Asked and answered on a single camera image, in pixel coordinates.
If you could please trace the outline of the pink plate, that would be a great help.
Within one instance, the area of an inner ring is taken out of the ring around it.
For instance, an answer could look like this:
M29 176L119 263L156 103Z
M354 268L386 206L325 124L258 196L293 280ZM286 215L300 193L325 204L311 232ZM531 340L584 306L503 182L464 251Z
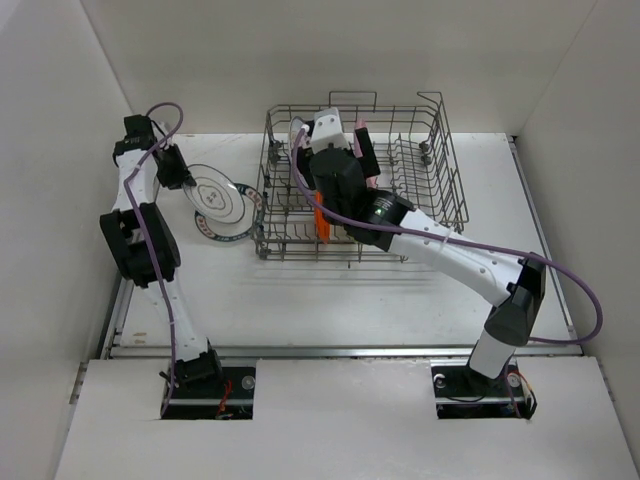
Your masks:
M360 141L358 139L357 133L356 131L361 129L361 128L365 128L366 127L366 122L364 119L359 118L356 120L355 124L354 124L354 133L353 133L353 152L356 158L362 158L363 157L363 151L361 148L361 144ZM367 186L369 188L377 188L377 176L371 176L371 177L367 177L366 178L366 183Z

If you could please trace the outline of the white plate teal quatrefoil design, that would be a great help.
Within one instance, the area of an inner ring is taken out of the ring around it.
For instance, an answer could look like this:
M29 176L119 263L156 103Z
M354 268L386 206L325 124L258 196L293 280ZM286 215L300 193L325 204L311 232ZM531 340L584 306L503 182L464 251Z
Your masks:
M193 182L183 191L195 210L207 219L233 225L246 212L244 200L234 182L218 169L204 165L188 166Z

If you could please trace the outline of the white plate brown floral pattern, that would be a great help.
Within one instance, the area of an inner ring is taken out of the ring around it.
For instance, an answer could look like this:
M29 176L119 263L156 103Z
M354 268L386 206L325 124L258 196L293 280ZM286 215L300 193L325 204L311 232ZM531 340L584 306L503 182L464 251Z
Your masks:
M295 116L289 123L289 149L295 150L295 145L308 149L310 147L311 134L314 127L312 120L305 120L300 116ZM299 132L303 132L302 139L296 142Z

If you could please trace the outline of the white plate green lettered rim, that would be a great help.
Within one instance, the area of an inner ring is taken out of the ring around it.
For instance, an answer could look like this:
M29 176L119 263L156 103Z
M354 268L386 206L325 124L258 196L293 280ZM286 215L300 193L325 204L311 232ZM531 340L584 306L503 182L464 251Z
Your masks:
M198 231L209 240L219 243L233 243L251 237L262 224L265 204L262 195L252 186L236 183L245 213L238 223L223 224L206 218L199 212L194 213L194 222Z

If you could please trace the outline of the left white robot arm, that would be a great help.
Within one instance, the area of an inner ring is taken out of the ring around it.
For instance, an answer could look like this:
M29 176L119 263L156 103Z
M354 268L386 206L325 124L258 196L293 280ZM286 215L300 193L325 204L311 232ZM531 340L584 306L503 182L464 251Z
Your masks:
M213 396L227 378L190 318L177 276L179 248L156 203L157 186L177 190L196 182L179 147L149 116L128 116L124 127L113 150L118 193L111 211L100 216L100 228L121 276L148 295L168 324L171 365L161 377L169 390Z

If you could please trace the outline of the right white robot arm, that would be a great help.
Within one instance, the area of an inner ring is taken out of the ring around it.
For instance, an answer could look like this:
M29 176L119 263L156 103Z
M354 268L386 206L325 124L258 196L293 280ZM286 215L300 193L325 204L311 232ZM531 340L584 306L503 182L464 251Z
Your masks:
M437 223L410 201L372 188L366 157L356 157L339 127L322 121L309 142L312 184L322 214L359 243L427 264L469 287L491 306L463 369L477 394L495 387L509 358L529 341L545 296L546 267L536 258L509 257L466 246L465 237Z

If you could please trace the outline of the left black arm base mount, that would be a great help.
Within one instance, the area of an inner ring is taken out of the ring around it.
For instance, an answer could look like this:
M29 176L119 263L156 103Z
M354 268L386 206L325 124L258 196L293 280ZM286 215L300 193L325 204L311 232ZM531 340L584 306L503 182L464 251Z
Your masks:
M175 384L165 390L162 420L252 420L256 365L223 366L223 380L199 381L190 387Z

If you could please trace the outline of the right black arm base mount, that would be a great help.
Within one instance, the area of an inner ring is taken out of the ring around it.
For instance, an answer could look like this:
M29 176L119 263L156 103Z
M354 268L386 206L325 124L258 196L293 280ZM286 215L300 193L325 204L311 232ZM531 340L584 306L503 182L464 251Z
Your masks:
M460 363L432 363L435 408L440 420L531 420L538 401L530 383L510 360L496 379Z

